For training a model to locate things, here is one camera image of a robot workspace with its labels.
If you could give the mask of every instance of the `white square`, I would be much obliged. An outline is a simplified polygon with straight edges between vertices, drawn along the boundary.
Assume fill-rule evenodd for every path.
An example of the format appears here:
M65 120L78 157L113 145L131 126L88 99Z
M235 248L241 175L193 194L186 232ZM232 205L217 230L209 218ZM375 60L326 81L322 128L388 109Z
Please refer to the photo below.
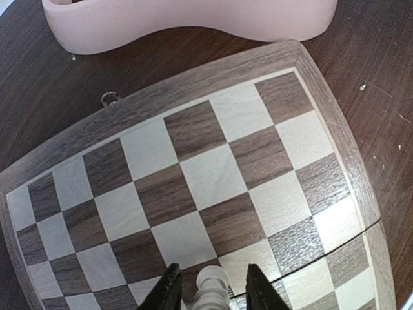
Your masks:
M129 284L129 289L138 305L142 304L161 277Z
M78 252L76 256L92 291L126 284L109 243Z
M37 223L37 227L49 260L75 253L61 213Z
M356 310L374 298L373 274L370 268L336 289L340 310Z
M314 221L326 254L363 231L351 196L314 215Z
M274 123L254 85L234 86L209 97L228 142Z
M178 163L163 120L155 121L121 137L121 143L133 180Z
M334 290L327 261L318 261L283 278L293 309L301 309Z
M315 111L276 125L279 137L284 144L294 169L333 153L327 134Z
M27 266L27 270L40 299L63 296L49 262Z
M9 192L6 199L15 231L20 231L36 222L28 187L21 187Z
M224 255L219 258L219 262L229 275L230 285L235 295L245 293L249 264L257 264L270 282L281 278L267 239Z
M133 183L95 198L95 203L109 241L149 228Z
M167 266L179 262L181 269L217 257L198 212L193 212L152 228Z
M52 176L62 211L93 198L83 157L56 169Z
M198 210L247 191L227 144L183 161L181 168Z
M267 237L311 216L294 171L251 189L250 196Z
M101 310L93 293L66 297L70 310Z

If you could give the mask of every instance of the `folding chessboard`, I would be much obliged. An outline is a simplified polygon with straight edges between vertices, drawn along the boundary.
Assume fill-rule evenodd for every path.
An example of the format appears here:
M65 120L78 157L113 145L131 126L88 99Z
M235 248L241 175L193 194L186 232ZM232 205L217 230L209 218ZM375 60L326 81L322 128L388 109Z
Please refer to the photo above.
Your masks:
M197 273L211 264L229 274L233 310L245 308L248 264L293 310L395 309L361 156L296 42L142 90L0 182L34 309L136 309L174 262L189 309Z

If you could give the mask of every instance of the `white chess piece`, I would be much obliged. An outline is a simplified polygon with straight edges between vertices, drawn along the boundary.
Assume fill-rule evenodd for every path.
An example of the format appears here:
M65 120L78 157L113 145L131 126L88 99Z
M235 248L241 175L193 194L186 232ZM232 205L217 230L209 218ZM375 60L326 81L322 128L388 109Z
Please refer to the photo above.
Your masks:
M228 274L220 266L207 266L196 279L199 291L195 294L193 310L230 310Z

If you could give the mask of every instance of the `wooden border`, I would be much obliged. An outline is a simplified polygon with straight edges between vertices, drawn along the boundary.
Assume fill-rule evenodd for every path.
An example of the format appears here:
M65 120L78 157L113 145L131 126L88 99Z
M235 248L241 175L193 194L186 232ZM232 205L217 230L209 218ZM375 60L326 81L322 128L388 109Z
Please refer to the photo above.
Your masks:
M58 163L138 123L218 90L292 67L299 72L324 119L334 120L328 122L327 127L368 228L379 219L379 208L358 146L321 72L297 41L274 43L229 56L140 90L23 156L0 173L0 188L7 194ZM42 309L34 288L29 285L30 278L19 252L11 217L4 197L2 199L1 224L17 276L32 308Z
M373 225L365 232L370 251L374 275L376 277L377 296L379 310L396 310L396 296L394 293L394 281L392 264L388 252L386 234L381 222Z

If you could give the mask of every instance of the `pink plastic object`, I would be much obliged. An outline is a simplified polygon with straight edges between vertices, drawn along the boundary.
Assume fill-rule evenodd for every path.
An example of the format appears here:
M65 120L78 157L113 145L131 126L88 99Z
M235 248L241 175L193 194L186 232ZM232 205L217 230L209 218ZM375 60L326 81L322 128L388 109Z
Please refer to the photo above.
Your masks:
M337 0L42 0L62 47L96 54L151 32L203 26L258 41L310 39L329 26Z

